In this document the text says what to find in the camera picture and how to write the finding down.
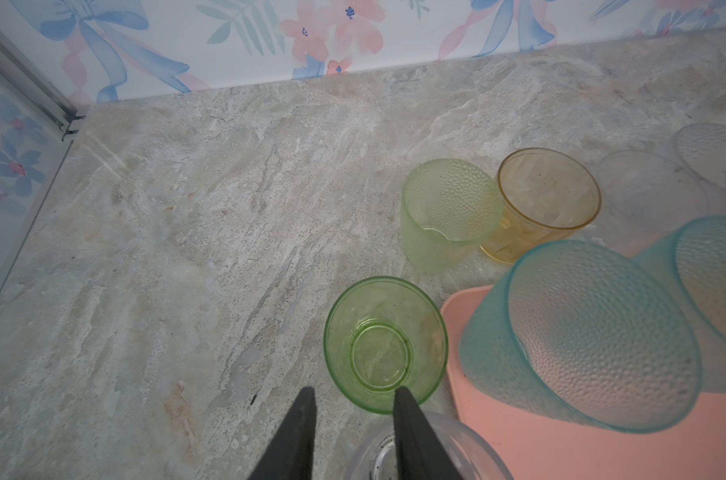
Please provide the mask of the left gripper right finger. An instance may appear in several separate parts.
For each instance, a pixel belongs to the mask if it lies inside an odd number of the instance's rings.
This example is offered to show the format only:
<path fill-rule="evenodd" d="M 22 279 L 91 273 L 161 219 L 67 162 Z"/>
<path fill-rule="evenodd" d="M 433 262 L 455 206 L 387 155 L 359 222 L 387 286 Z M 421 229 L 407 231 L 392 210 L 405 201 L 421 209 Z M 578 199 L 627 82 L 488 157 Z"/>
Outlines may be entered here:
<path fill-rule="evenodd" d="M 419 404 L 406 387 L 395 391 L 397 472 L 404 479 L 461 479 Z"/>

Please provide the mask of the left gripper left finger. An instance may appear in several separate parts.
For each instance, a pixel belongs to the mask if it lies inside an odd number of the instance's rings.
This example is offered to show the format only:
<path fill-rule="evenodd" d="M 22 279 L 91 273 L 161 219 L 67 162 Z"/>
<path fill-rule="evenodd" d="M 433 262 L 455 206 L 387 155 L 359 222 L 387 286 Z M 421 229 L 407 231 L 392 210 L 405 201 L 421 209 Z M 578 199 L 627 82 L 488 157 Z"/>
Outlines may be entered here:
<path fill-rule="evenodd" d="M 311 479 L 316 423 L 315 390 L 306 386 L 296 396 L 249 479 Z"/>

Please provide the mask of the clear glass column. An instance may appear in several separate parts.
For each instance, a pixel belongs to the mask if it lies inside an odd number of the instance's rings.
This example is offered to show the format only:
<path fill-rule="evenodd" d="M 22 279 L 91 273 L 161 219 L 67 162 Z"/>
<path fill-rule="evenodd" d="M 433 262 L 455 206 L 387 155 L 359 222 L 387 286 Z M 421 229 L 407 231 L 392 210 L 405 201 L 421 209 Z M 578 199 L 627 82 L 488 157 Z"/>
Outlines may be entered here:
<path fill-rule="evenodd" d="M 463 479 L 513 478 L 497 452 L 467 425 L 436 412 L 425 415 Z M 394 421 L 390 418 L 365 438 L 344 479 L 398 478 Z"/>

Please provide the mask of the teal textured cup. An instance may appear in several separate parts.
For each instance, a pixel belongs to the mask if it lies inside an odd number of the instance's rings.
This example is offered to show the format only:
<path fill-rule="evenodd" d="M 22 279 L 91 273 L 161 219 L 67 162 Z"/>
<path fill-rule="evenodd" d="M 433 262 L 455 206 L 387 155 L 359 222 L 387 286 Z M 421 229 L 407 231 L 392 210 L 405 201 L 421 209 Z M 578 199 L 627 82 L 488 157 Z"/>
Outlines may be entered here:
<path fill-rule="evenodd" d="M 632 257 L 686 315 L 697 338 L 703 390 L 726 393 L 726 216 L 693 220 Z"/>
<path fill-rule="evenodd" d="M 629 258 L 583 241 L 521 257 L 473 312 L 458 355 L 469 382 L 497 401 L 631 434 L 677 425 L 703 386 L 674 297 Z"/>

